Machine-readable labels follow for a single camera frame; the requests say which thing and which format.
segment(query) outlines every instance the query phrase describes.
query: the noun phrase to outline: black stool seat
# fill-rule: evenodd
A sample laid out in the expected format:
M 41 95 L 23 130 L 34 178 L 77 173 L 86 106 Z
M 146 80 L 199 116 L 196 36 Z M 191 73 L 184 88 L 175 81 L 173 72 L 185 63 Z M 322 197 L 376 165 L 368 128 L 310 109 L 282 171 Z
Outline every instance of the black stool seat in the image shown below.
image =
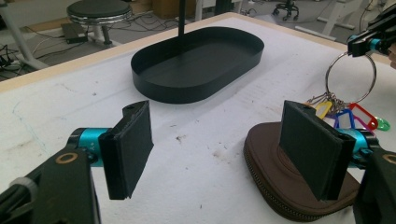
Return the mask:
M 121 0 L 84 0 L 67 8 L 72 22 L 99 25 L 123 21 L 132 16 L 131 7 Z

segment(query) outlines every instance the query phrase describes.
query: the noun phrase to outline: yellow key tag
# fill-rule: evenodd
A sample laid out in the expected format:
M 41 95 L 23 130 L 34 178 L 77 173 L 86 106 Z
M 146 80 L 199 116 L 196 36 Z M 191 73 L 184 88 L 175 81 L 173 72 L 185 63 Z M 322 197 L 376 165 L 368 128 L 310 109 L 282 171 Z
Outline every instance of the yellow key tag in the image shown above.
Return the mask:
M 330 101 L 319 103 L 315 107 L 315 109 L 317 110 L 316 115 L 318 116 L 318 118 L 323 119 L 331 108 L 332 108 L 332 102 Z

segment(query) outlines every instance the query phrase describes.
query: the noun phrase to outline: brown pouch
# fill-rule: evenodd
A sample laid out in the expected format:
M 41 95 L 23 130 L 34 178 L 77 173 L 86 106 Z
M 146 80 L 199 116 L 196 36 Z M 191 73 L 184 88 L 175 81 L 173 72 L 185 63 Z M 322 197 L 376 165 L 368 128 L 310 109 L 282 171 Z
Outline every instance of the brown pouch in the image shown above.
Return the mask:
M 278 145 L 281 123 L 262 123 L 247 134 L 244 155 L 247 167 L 263 198 L 282 217 L 309 222 L 354 203 L 360 184 L 350 173 L 336 201 L 318 201 L 303 177 Z

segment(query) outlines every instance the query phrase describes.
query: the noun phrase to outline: black oval tray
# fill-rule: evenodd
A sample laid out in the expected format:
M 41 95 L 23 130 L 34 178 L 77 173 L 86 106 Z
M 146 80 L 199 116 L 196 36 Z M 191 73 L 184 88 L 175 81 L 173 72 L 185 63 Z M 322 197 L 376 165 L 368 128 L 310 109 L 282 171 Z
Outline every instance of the black oval tray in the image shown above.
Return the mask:
M 180 11 L 184 21 L 184 10 Z M 207 27 L 139 50 L 131 60 L 134 85 L 148 98 L 168 104 L 204 100 L 256 66 L 263 42 L 227 27 Z

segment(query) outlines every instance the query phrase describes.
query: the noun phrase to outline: desk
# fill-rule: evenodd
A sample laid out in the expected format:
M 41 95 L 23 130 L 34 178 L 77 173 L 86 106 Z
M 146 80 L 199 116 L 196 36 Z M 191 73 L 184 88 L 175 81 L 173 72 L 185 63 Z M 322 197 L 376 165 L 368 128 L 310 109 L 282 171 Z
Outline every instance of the desk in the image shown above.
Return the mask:
M 260 195 L 242 155 L 244 140 L 254 125 L 280 121 L 284 100 L 323 93 L 327 67 L 346 47 L 234 13 L 192 23 L 186 32 L 214 25 L 260 37 L 261 63 L 201 102 L 150 101 L 155 146 L 132 199 L 110 201 L 103 169 L 92 168 L 104 223 L 294 223 Z M 147 100 L 134 87 L 130 60 L 176 35 L 171 30 L 1 82 L 0 190 L 63 148 L 76 128 L 113 127 L 124 106 Z M 377 70 L 361 105 L 396 124 L 396 71 L 383 63 Z M 376 134 L 383 148 L 395 150 L 394 129 Z M 351 173 L 361 179 L 361 171 Z M 316 223 L 353 220 L 348 208 Z

